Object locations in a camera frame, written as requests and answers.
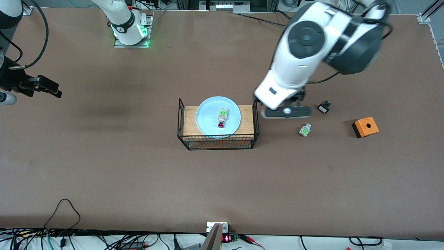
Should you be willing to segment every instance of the orange block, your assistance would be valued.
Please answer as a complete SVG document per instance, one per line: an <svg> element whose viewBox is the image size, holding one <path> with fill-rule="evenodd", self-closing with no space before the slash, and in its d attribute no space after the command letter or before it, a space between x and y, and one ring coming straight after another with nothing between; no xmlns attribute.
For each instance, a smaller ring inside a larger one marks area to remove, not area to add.
<svg viewBox="0 0 444 250"><path fill-rule="evenodd" d="M373 117L357 120L352 124L353 130L358 138L366 137L379 132Z"/></svg>

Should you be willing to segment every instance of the wire basket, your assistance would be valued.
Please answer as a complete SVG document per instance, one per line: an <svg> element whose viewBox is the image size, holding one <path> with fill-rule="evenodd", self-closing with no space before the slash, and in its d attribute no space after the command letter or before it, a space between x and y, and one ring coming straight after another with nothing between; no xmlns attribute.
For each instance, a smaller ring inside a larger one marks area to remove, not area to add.
<svg viewBox="0 0 444 250"><path fill-rule="evenodd" d="M179 98L179 112L177 123L177 138L185 145L188 150L216 150L216 149L252 149L259 137L259 122L257 103L252 105L239 105L242 119L245 118L245 124L241 124L252 133L240 133L232 135L201 135L200 131L195 134L186 131L190 126L196 126L195 113L196 106L184 106Z"/></svg>

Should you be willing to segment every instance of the brown table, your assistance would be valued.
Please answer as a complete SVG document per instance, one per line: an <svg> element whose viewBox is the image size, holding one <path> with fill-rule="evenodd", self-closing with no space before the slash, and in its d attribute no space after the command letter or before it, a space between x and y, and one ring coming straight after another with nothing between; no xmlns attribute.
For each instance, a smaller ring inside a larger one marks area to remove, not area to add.
<svg viewBox="0 0 444 250"><path fill-rule="evenodd" d="M44 11L48 48L27 72L60 83L63 97L19 95L0 108L1 227L42 227L69 198L78 228L202 232L227 220L246 234L444 236L444 71L415 16L392 16L364 72L308 86L310 118L260 119L253 150L191 152L176 137L179 97L251 104L281 27L167 12L149 49L114 49L100 10ZM13 39L22 64L43 37L37 11L23 18ZM332 73L323 64L312 79ZM325 100L328 114L315 109ZM368 116L380 132L355 138L351 123ZM65 203L49 226L74 221Z"/></svg>

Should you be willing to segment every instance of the teal cable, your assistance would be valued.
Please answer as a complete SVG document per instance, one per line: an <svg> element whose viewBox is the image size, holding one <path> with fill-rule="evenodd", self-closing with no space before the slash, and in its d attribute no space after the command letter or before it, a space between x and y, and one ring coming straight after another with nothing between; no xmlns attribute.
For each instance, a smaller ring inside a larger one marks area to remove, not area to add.
<svg viewBox="0 0 444 250"><path fill-rule="evenodd" d="M49 230L46 231L46 240L48 240L49 248L51 248L51 250L54 250L54 247L52 246L52 243L51 243L51 241L49 240Z"/></svg>
<svg viewBox="0 0 444 250"><path fill-rule="evenodd" d="M75 3L73 3L71 0L68 0L70 3L72 3L72 5L74 5L74 6L76 6L76 7L78 7L78 8L80 8L80 6L78 6L78 5L76 5Z"/></svg>

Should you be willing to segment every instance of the blue plate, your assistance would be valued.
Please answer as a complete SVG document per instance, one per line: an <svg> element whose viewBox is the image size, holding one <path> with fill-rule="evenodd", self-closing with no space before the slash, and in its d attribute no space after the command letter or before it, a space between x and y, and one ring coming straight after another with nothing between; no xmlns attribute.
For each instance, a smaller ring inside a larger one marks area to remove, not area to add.
<svg viewBox="0 0 444 250"><path fill-rule="evenodd" d="M218 127L220 108L228 109L224 128ZM226 97L210 97L197 108L196 124L204 135L232 135L241 124L241 111L234 101Z"/></svg>

